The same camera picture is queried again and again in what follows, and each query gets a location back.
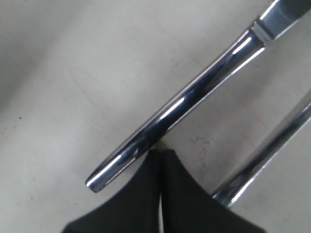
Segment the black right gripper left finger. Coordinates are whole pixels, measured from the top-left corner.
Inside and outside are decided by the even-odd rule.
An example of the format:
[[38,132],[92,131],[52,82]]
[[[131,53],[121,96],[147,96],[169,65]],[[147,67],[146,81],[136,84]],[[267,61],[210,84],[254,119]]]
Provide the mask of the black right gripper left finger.
[[70,222],[65,233],[159,232],[160,151],[151,150],[132,179],[112,198]]

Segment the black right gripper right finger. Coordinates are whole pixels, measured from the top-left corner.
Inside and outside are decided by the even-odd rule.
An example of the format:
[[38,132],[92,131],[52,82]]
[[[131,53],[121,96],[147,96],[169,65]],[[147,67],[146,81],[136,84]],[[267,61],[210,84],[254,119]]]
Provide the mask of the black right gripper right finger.
[[161,153],[166,233],[263,233],[265,229],[215,201],[187,172],[174,150]]

